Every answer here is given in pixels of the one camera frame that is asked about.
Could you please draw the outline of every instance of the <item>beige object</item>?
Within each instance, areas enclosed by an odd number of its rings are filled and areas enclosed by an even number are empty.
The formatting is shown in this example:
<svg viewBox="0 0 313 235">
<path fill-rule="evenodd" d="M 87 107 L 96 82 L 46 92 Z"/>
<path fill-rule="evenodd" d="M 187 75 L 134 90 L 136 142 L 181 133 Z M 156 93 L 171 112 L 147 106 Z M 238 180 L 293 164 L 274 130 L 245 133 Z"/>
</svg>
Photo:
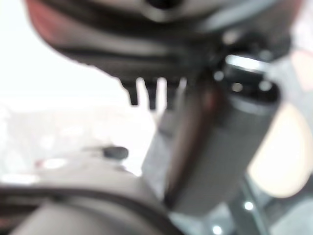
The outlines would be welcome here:
<svg viewBox="0 0 313 235">
<path fill-rule="evenodd" d="M 304 117 L 283 103 L 248 167 L 262 190 L 274 197 L 290 197 L 306 184 L 313 167 L 313 138 Z"/>
</svg>

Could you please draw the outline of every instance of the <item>blurry object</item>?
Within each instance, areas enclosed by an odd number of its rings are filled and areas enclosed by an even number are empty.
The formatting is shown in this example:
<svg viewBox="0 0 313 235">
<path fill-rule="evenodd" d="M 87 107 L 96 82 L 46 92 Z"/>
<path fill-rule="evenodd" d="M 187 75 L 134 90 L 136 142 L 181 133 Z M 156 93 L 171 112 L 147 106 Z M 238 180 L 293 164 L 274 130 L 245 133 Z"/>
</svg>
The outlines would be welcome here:
<svg viewBox="0 0 313 235">
<path fill-rule="evenodd" d="M 313 52 L 313 1 L 305 0 L 292 28 L 293 46 Z"/>
<path fill-rule="evenodd" d="M 313 169 L 313 138 L 306 120 L 291 104 L 277 113 L 248 172 L 273 197 L 290 197 L 308 181 Z"/>
<path fill-rule="evenodd" d="M 303 50 L 294 51 L 291 54 L 291 61 L 295 72 L 297 73 L 297 78 L 299 84 L 301 85 L 302 91 L 313 92 L 313 48 L 312 53 Z"/>
</svg>

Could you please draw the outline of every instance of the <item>machine part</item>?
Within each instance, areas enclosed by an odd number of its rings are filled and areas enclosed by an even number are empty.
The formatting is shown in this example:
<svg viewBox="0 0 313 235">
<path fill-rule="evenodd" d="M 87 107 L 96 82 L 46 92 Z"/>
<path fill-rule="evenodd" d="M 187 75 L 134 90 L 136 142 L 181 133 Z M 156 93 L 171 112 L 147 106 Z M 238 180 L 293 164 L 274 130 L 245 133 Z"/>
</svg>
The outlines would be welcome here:
<svg viewBox="0 0 313 235">
<path fill-rule="evenodd" d="M 51 199 L 13 234 L 59 234 L 64 229 L 69 235 L 88 229 L 125 234 L 128 228 L 139 234 L 181 235 L 141 178 L 103 158 L 80 155 L 86 157 L 79 162 L 73 158 L 62 169 L 35 172 L 41 180 L 32 186 L 1 185 L 2 201 Z"/>
<path fill-rule="evenodd" d="M 225 59 L 223 79 L 233 83 L 259 84 L 269 63 L 248 56 L 228 55 Z"/>
<path fill-rule="evenodd" d="M 145 84 L 148 91 L 150 109 L 155 110 L 157 95 L 157 78 L 146 80 Z"/>
<path fill-rule="evenodd" d="M 102 148 L 103 156 L 107 159 L 124 160 L 127 159 L 129 151 L 120 146 L 108 146 Z"/>
<path fill-rule="evenodd" d="M 227 86 L 222 89 L 205 73 L 189 92 L 164 198 L 174 212 L 202 215 L 230 199 L 278 108 L 274 84 L 268 92 L 234 92 Z"/>
<path fill-rule="evenodd" d="M 185 0 L 171 23 L 147 19 L 136 0 L 26 3 L 36 30 L 53 48 L 134 82 L 138 77 L 192 80 L 231 52 L 268 50 L 272 59 L 280 57 L 289 51 L 289 44 L 280 45 L 288 42 L 301 1 Z"/>
<path fill-rule="evenodd" d="M 121 81 L 123 87 L 128 91 L 129 98 L 132 105 L 138 105 L 138 94 L 136 88 L 136 82 Z"/>
</svg>

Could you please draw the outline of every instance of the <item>black knob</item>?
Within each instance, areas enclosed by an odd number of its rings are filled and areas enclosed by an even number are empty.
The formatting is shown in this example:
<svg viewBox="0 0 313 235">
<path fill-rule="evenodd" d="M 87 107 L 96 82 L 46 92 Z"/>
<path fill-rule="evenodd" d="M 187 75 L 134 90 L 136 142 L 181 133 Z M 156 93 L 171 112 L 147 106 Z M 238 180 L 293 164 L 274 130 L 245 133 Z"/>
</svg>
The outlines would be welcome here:
<svg viewBox="0 0 313 235">
<path fill-rule="evenodd" d="M 102 148 L 105 158 L 114 160 L 124 160 L 128 157 L 128 149 L 120 146 L 108 146 Z"/>
<path fill-rule="evenodd" d="M 162 10 L 178 6 L 183 0 L 146 0 L 151 6 Z"/>
</svg>

